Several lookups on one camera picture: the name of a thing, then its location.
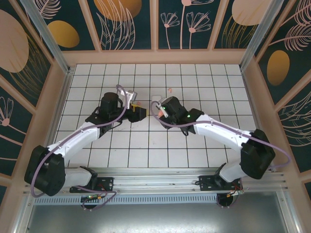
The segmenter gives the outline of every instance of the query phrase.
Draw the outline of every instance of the yellow circle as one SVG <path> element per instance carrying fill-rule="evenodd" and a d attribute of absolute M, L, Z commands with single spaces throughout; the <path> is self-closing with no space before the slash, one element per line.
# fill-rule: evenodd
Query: yellow circle
<path fill-rule="evenodd" d="M 94 0 L 97 9 L 102 13 L 103 16 L 112 21 L 126 21 L 127 16 L 123 16 L 124 13 L 121 10 L 119 1 L 124 8 L 131 13 L 134 18 L 141 10 L 141 0 Z"/>
<path fill-rule="evenodd" d="M 235 0 L 232 5 L 232 17 L 236 23 L 253 26 L 261 22 L 271 0 Z"/>
<path fill-rule="evenodd" d="M 29 55 L 27 34 L 10 14 L 0 10 L 0 67 L 17 73 L 24 69 Z"/>
<path fill-rule="evenodd" d="M 73 48 L 80 42 L 79 35 L 75 28 L 64 21 L 53 21 L 48 24 L 48 28 L 57 44 L 60 46 Z"/>
<path fill-rule="evenodd" d="M 267 76 L 268 81 L 273 85 L 280 85 L 287 76 L 290 69 L 290 58 L 282 50 L 275 51 L 268 61 Z"/>

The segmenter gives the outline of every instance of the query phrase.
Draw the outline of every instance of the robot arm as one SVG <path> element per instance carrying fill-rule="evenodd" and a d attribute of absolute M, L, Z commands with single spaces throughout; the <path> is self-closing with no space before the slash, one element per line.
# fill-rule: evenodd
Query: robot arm
<path fill-rule="evenodd" d="M 157 107 L 163 113 L 160 120 L 165 123 L 181 125 L 192 122 L 211 121 L 211 124 L 198 123 L 182 127 L 181 130 L 185 135 L 194 133 L 212 138 L 241 154 L 241 157 L 236 161 L 225 163 L 218 169 L 215 175 L 218 186 L 222 186 L 224 182 L 230 183 L 245 176 L 261 179 L 275 157 L 275 152 L 271 147 L 241 136 L 241 134 L 245 134 L 268 142 L 265 133 L 259 129 L 256 129 L 254 132 L 243 131 L 216 121 L 200 110 L 191 109 L 187 111 L 176 97 L 170 97 L 161 101 Z"/>
<path fill-rule="evenodd" d="M 121 95 L 127 95 L 127 103 L 125 103 L 125 114 L 118 121 L 122 124 L 123 120 L 137 122 L 143 120 L 147 115 L 147 110 L 139 106 L 131 104 L 136 99 L 137 93 L 128 91 Z M 88 189 L 94 189 L 97 184 L 97 174 L 90 168 L 81 166 L 79 168 L 65 168 L 69 160 L 82 148 L 89 143 L 102 137 L 107 131 L 112 129 L 112 125 L 96 127 L 108 123 L 120 116 L 123 111 L 123 102 L 116 93 L 105 93 L 101 100 L 101 106 L 97 107 L 94 112 L 86 119 L 85 123 L 71 135 L 63 140 L 49 145 L 46 148 L 42 146 L 36 147 L 31 155 L 24 180 L 31 184 L 41 160 L 53 149 L 58 149 L 42 166 L 35 181 L 35 187 L 49 196 L 58 193 L 63 187 L 84 186 Z M 62 142 L 70 138 L 63 146 Z"/>

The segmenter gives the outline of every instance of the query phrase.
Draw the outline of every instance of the white grid mat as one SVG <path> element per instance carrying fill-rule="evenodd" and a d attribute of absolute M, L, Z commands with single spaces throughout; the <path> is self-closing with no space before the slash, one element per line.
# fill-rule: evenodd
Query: white grid mat
<path fill-rule="evenodd" d="M 188 111 L 197 108 L 230 126 L 256 128 L 238 65 L 78 64 L 55 140 L 80 127 L 104 93 L 116 92 L 117 84 L 136 91 L 137 101 L 147 109 L 153 95 L 176 96 Z M 213 139 L 185 137 L 149 116 L 138 123 L 124 121 L 87 145 L 68 166 L 219 167 L 237 157 Z"/>

